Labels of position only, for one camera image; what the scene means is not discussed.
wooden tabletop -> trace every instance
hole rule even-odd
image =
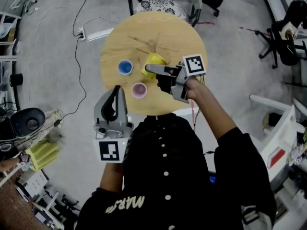
[[[157,87],[156,79],[149,79],[141,73],[148,58],[149,40],[155,40],[156,53],[170,66],[182,61],[183,56],[202,54],[208,65],[207,53],[202,39],[186,21],[165,12],[142,12],[135,14],[114,28],[107,37],[100,56],[101,78],[107,89],[120,85],[126,96],[129,111],[143,115],[164,115],[184,108],[187,104],[176,101],[173,96]],[[132,73],[120,75],[118,63],[128,59],[133,64]],[[143,82],[147,94],[142,99],[132,96],[131,88]]]

blue cup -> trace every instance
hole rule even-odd
[[[118,72],[122,75],[128,75],[132,72],[132,63],[130,60],[121,60],[118,64]]]

yellow cup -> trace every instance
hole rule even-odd
[[[146,77],[153,79],[155,78],[156,74],[152,72],[148,72],[145,70],[145,66],[148,64],[156,64],[156,65],[166,65],[166,61],[158,54],[156,53],[150,53],[149,57],[147,58],[141,73],[143,73]]]

gray floor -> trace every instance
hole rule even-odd
[[[68,6],[77,12],[82,3],[83,0],[39,0],[36,5],[39,10],[22,19],[22,45],[17,62],[18,70],[24,74],[24,84],[18,89],[22,108],[35,106],[44,111],[57,108],[66,114],[74,111],[83,98],[78,82],[79,69],[74,59],[76,38],[72,36],[72,23],[75,14],[68,8],[53,9],[37,30],[39,19],[52,7]],[[280,62],[279,68],[272,70],[272,55],[260,60],[258,54],[266,44],[246,30],[265,31],[272,23],[264,0],[225,0],[220,11],[220,17],[216,18],[212,9],[204,5],[200,22],[215,24],[198,24],[195,27],[208,54],[206,85],[243,131],[263,138],[261,119],[267,110],[252,104],[248,96],[257,94],[290,104],[292,89],[283,81],[291,80],[291,68]],[[118,22],[124,20],[129,17],[127,0],[88,0],[78,21],[83,24],[98,16]],[[108,21],[97,19],[85,28],[89,34],[113,26]],[[87,98],[76,114],[65,118],[63,129],[59,130],[63,135],[61,153],[45,169],[58,190],[79,200],[80,206],[99,185],[104,169],[92,145],[93,108],[105,91],[99,70],[103,43],[104,39],[98,39],[79,44],[77,57],[82,67],[82,83]],[[135,125],[144,118],[130,115]],[[207,130],[201,117],[197,134],[202,139],[204,150],[212,150],[216,141],[211,134],[204,136]],[[212,166],[212,157],[207,159]]]

wire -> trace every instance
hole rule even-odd
[[[39,133],[41,133],[41,132],[43,132],[43,131],[45,131],[45,130],[47,130],[47,129],[53,127],[53,126],[55,126],[55,127],[58,126],[58,125],[60,124],[60,122],[61,122],[66,116],[76,113],[76,112],[78,111],[78,109],[79,109],[80,104],[85,100],[87,94],[86,94],[85,88],[84,88],[83,85],[81,84],[81,65],[80,65],[80,63],[79,63],[79,61],[78,61],[78,59],[77,59],[78,42],[79,42],[79,39],[81,39],[82,37],[83,37],[83,36],[81,35],[81,36],[78,37],[78,39],[77,39],[76,50],[75,50],[75,59],[76,59],[76,62],[78,63],[78,66],[79,66],[79,83],[80,83],[80,86],[82,87],[82,89],[83,89],[83,91],[84,91],[85,96],[84,96],[83,99],[79,102],[79,104],[78,104],[78,106],[77,106],[77,109],[76,109],[74,112],[72,112],[72,113],[67,113],[67,114],[65,114],[64,117],[63,117],[62,119],[57,120],[53,125],[49,126],[48,128],[45,128],[45,129],[43,129],[43,130],[37,132],[37,133],[35,134],[34,137],[30,137],[29,139],[24,140],[23,142],[21,142],[21,143],[19,143],[19,144],[17,144],[17,145],[14,145],[13,147],[18,147],[18,146],[20,146],[21,144],[25,143],[26,141],[29,141],[29,140],[31,140],[31,139],[32,139],[32,140],[33,140],[33,139],[36,139],[35,137],[36,137]]]
[[[72,112],[72,113],[67,113],[67,114],[65,114],[64,117],[61,119],[61,121],[62,121],[67,115],[76,113],[76,112],[78,111],[78,109],[79,109],[80,104],[82,103],[82,101],[85,100],[85,98],[86,98],[86,96],[87,96],[86,91],[85,91],[85,88],[84,88],[84,87],[82,86],[82,84],[81,84],[81,66],[80,66],[80,63],[79,63],[79,61],[78,61],[78,59],[77,59],[77,49],[78,49],[78,42],[79,42],[79,39],[80,39],[80,38],[81,38],[81,36],[77,39],[77,45],[76,45],[76,50],[75,50],[75,59],[76,59],[76,62],[78,63],[78,66],[79,66],[79,83],[80,83],[80,86],[82,87],[82,89],[83,89],[83,91],[84,91],[85,96],[84,96],[84,98],[79,102],[76,111],[74,111],[74,112]]]
[[[97,17],[97,18],[93,18],[93,19],[91,19],[91,20],[85,22],[82,26],[85,26],[85,25],[88,24],[89,22],[91,22],[91,21],[93,21],[93,20],[96,20],[96,19],[99,19],[99,18],[100,18],[100,19],[104,19],[104,20],[106,20],[106,21],[110,21],[110,22],[115,23],[115,24],[119,24],[119,22],[111,21],[111,20],[109,20],[109,19],[107,19],[107,18],[105,18],[105,17]]]
[[[12,107],[10,107],[8,110],[6,110],[7,112],[9,112],[9,111],[13,111],[13,112],[17,112],[17,110],[15,110],[15,109],[11,109]]]
[[[74,22],[73,22],[73,25],[72,25],[72,34],[73,34],[74,36],[79,36],[79,35],[80,35],[80,34],[75,34],[75,32],[73,31],[73,29],[74,29],[74,27],[75,27],[75,23],[76,23],[76,20],[77,20],[77,18],[78,18],[78,15],[79,15],[81,9],[83,8],[83,6],[85,5],[85,3],[86,3],[86,0],[84,0],[84,3],[82,4],[81,8],[79,9],[79,11],[78,11],[78,13],[77,13],[77,15],[76,15],[76,18],[75,18],[75,20],[74,20]]]
[[[0,105],[6,105],[6,104],[15,104],[17,109],[20,110],[20,106],[18,106],[15,102],[4,102],[4,103],[1,103]]]
[[[204,74],[201,75],[201,83],[202,83],[202,84],[205,84],[205,77],[204,77]],[[199,108],[199,109],[198,109],[198,112],[197,112],[197,114],[196,114],[196,116],[195,116],[195,120],[194,120],[194,127],[193,127],[194,132],[196,132],[196,120],[197,120],[197,117],[198,117],[198,115],[199,115],[200,112],[201,112],[201,109]]]
[[[33,44],[32,44],[32,50],[31,50],[31,54],[30,54],[29,65],[28,65],[28,74],[30,72],[32,53],[33,53],[33,50],[34,50],[34,44],[35,44],[36,36],[37,36],[37,33],[38,33],[38,29],[39,29],[41,23],[47,17],[47,15],[49,14],[50,11],[52,11],[53,9],[61,9],[61,8],[68,8],[68,9],[70,9],[76,15],[76,18],[77,18],[77,14],[76,14],[76,12],[72,8],[70,8],[68,6],[60,6],[60,7],[53,7],[51,9],[49,9],[45,13],[45,15],[37,21],[37,24],[36,24],[37,25],[37,30],[36,30],[36,33],[35,33],[35,36],[34,36],[34,40],[33,40]],[[30,91],[30,77],[28,78],[28,84],[29,84],[29,104],[30,104],[30,93],[31,93],[31,91]]]

